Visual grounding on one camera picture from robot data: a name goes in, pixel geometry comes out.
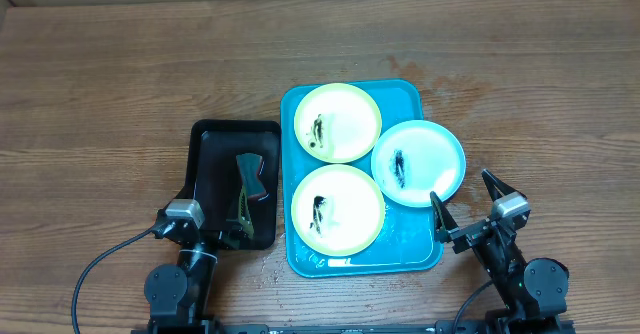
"white plate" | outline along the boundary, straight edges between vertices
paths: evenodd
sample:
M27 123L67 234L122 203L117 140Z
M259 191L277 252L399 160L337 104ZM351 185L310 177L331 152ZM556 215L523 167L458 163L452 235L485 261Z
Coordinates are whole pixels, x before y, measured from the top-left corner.
M371 245L384 216L384 198L376 183L348 165L312 171L291 202L291 219L302 241L331 256L352 255Z
M445 127L411 120L387 130L371 155L371 172L389 199L409 207L429 207L435 191L447 200L462 184L462 145Z
M367 154L378 140L382 117L364 90L349 84L320 86L296 109L293 128L307 153L328 163L348 163Z

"pale yellow plate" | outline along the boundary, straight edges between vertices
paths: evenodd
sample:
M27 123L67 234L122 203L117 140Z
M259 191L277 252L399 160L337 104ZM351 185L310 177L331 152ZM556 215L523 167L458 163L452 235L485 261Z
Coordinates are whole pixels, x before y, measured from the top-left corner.
M330 256L353 255L371 245L384 217L384 198L376 183L348 165L314 170L298 185L291 202L291 219L302 241Z
M382 129L376 102L349 84L320 86L307 94L293 118L296 138L304 150L328 163L348 163L367 154Z

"blue plastic tray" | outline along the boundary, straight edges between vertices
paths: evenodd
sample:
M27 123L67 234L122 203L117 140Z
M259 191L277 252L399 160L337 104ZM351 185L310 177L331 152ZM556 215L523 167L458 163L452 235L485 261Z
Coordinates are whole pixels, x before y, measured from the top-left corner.
M423 119L418 90L401 79L349 83L371 95L382 114L382 133L392 126ZM287 260L308 278L425 270L442 257L444 246L433 240L433 209L409 208L385 196L386 216L378 238L367 249L349 257L330 257L304 244L291 221L291 200L298 184L315 169L328 165L309 155L298 143L293 117L302 98L320 85L289 90L280 103L282 125L282 191ZM349 163L371 175L371 152Z

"wooden table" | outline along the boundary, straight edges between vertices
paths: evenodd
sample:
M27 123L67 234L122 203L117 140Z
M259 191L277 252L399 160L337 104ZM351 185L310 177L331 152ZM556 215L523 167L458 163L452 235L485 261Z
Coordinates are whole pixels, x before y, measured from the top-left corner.
M0 34L0 331L71 331L78 276L181 187L196 120L279 120L292 86L402 77L464 145L456 219L487 214L490 168L531 200L525 256L571 270L564 317L580 333L637 333L639 74L640 0L12 9ZM210 311L225 323L430 323L487 279L449 246L427 272L304 279L286 263L282 215L271 249L222 255ZM144 326L144 279L177 250L146 238L97 266L82 332ZM469 316L500 304L487 291Z

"black cable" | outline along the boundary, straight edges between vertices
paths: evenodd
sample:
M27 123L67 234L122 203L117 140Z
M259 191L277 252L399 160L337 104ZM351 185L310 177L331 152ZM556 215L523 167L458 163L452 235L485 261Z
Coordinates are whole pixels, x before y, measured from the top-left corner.
M451 334L456 334L458 332L458 322L460 321L460 318L462 318L462 314L464 314L464 311L467 309L469 304L471 304L471 302L473 302L478 297L478 295L480 295L480 293L482 293L485 289L490 287L491 284L493 284L493 280L489 280L488 282L484 283L480 288L476 289L476 291L473 292L473 294L471 294L469 299L467 299L467 301L464 302L464 304L462 304L462 306L460 307L460 310L458 310L458 314L456 314L456 318L453 319Z
M76 290L73 292L73 299L71 300L71 323L73 325L73 331L75 332L75 334L80 334L80 328L78 328L78 316L76 314L76 306L78 304L78 294L80 294L80 287L82 286L82 282L84 282L84 279L87 277L87 274L89 274L89 271L91 269L93 269L94 266L96 266L96 264L98 264L100 262L100 260L106 258L107 256L109 256L109 254L112 254L113 252L122 249L124 247L126 247L127 245L138 241L142 238L144 238L145 236L147 236L148 234L150 234L153 230L155 229L154 227L151 227L147 230L145 230L144 232L134 236L133 238L118 244L116 246L114 246L113 248L107 250L106 252L100 254L100 256L98 256L97 258L93 259L93 261L87 265L87 267L85 268L85 270L82 272L82 275L80 275L80 279L78 279L78 284L76 284Z

